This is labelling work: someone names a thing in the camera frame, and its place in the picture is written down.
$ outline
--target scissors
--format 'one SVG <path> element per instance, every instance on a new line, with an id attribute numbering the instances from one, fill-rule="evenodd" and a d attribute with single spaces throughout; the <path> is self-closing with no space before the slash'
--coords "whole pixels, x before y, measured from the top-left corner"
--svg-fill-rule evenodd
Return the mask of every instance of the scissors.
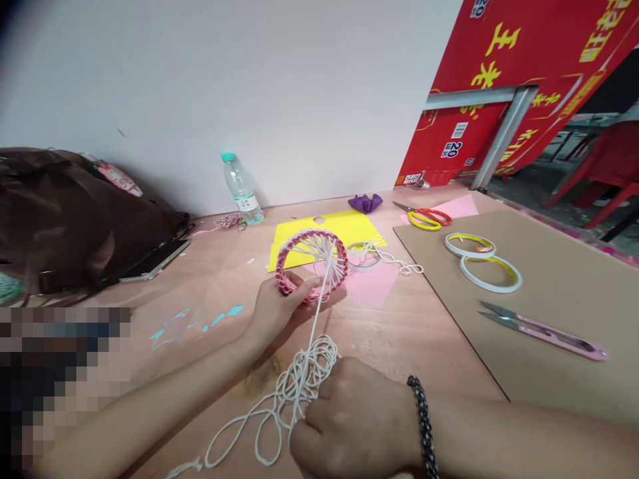
<path id="1" fill-rule="evenodd" d="M 538 323 L 537 321 L 533 321 L 532 319 L 494 304 L 486 303 L 485 301 L 480 301 L 480 303 L 497 314 L 493 315 L 490 313 L 484 313 L 483 311 L 478 312 L 501 325 L 512 328 L 515 331 L 520 331 L 528 336 L 536 337 L 537 339 L 546 341 L 551 345 L 558 346 L 566 351 L 570 351 L 571 353 L 586 357 L 591 361 L 607 361 L 610 359 L 608 351 L 599 345 L 589 343 L 577 336 L 564 333 L 563 331 L 559 331 L 558 329 L 552 328 L 543 323 Z M 519 325 L 515 321 L 521 321 L 531 327 Z"/>
<path id="2" fill-rule="evenodd" d="M 446 213 L 437 210 L 431 210 L 430 208 L 411 208 L 401 203 L 393 202 L 396 206 L 399 206 L 402 210 L 408 213 L 408 220 L 414 226 L 427 231 L 437 231 L 442 226 L 450 226 L 453 223 L 453 219 Z"/>

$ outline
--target hand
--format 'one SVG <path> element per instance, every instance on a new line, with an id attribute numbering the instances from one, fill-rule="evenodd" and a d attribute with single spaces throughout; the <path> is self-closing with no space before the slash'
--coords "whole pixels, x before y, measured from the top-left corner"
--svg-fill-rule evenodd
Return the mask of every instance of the hand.
<path id="1" fill-rule="evenodd" d="M 278 280 L 274 276 L 264 281 L 260 285 L 258 297 L 255 300 L 253 319 L 246 329 L 246 334 L 263 346 L 269 345 L 282 332 L 296 308 L 302 304 L 311 289 L 317 286 L 316 277 L 304 281 L 290 271 L 284 274 L 298 288 L 285 296 L 280 291 Z"/>
<path id="2" fill-rule="evenodd" d="M 324 478 L 386 478 L 421 463 L 413 390 L 359 359 L 340 359 L 291 433 L 302 472 Z"/>

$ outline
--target pink ring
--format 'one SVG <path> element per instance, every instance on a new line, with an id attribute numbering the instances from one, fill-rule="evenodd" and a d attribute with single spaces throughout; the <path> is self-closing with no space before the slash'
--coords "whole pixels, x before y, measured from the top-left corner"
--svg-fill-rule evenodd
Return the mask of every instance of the pink ring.
<path id="1" fill-rule="evenodd" d="M 323 230 L 306 230 L 304 232 L 300 232 L 296 234 L 289 242 L 286 244 L 286 249 L 281 249 L 280 254 L 278 255 L 277 265 L 275 268 L 275 277 L 278 279 L 278 285 L 280 286 L 280 291 L 286 296 L 295 291 L 298 287 L 295 286 L 293 281 L 288 279 L 288 277 L 284 274 L 284 264 L 286 262 L 286 257 L 288 256 L 290 248 L 294 247 L 296 244 L 300 243 L 302 240 L 306 240 L 311 236 L 320 236 L 328 238 L 329 240 L 335 240 L 335 248 L 337 250 L 337 261 L 341 261 L 342 265 L 346 264 L 346 248 L 344 247 L 344 243 L 333 233 L 323 231 Z M 339 285 L 342 284 L 344 279 L 346 278 L 346 268 L 343 268 L 341 273 L 339 274 L 339 279 L 337 284 L 328 292 L 324 292 L 322 296 L 322 301 L 328 299 L 332 291 L 335 291 Z M 319 293 L 312 291 L 306 298 L 304 298 L 304 303 L 313 303 L 320 298 Z"/>

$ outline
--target bracelet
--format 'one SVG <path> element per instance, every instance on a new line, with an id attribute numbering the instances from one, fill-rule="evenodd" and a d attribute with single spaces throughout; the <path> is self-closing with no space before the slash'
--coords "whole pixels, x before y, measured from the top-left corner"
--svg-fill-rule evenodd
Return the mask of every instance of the bracelet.
<path id="1" fill-rule="evenodd" d="M 406 384 L 413 388 L 417 399 L 417 411 L 419 413 L 419 430 L 421 431 L 422 453 L 424 455 L 424 467 L 428 479 L 439 479 L 437 462 L 435 461 L 435 448 L 433 447 L 433 427 L 431 426 L 431 416 L 428 413 L 426 395 L 419 379 L 415 376 L 408 376 Z"/>

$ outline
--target pink handle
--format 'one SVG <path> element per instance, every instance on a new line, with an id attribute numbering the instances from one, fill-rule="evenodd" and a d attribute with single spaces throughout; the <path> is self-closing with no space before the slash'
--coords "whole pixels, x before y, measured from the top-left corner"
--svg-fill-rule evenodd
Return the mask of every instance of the pink handle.
<path id="1" fill-rule="evenodd" d="M 592 361 L 607 361 L 610 359 L 610 356 L 608 355 L 608 351 L 606 351 L 599 345 L 596 345 L 594 343 L 589 343 L 588 341 L 578 338 L 577 336 L 564 333 L 563 331 L 559 331 L 558 329 L 551 328 L 550 326 L 545 325 L 544 323 L 538 323 L 537 321 L 533 321 L 532 319 L 529 319 L 522 315 L 517 315 L 517 319 L 519 321 L 523 321 L 524 323 L 528 323 L 530 325 L 536 326 L 539 329 L 546 332 L 546 334 L 544 334 L 544 333 L 540 333 L 537 330 L 520 326 L 519 331 L 521 331 L 522 333 L 526 333 L 527 335 L 536 337 L 537 339 L 541 339 L 542 341 L 546 341 L 547 343 L 566 349 L 567 351 L 570 351 L 571 353 L 575 353 L 580 356 L 586 357 Z M 567 343 L 566 341 L 562 341 L 560 339 L 561 337 L 569 340 L 572 343 L 580 343 L 584 349 L 574 346 L 573 344 Z"/>

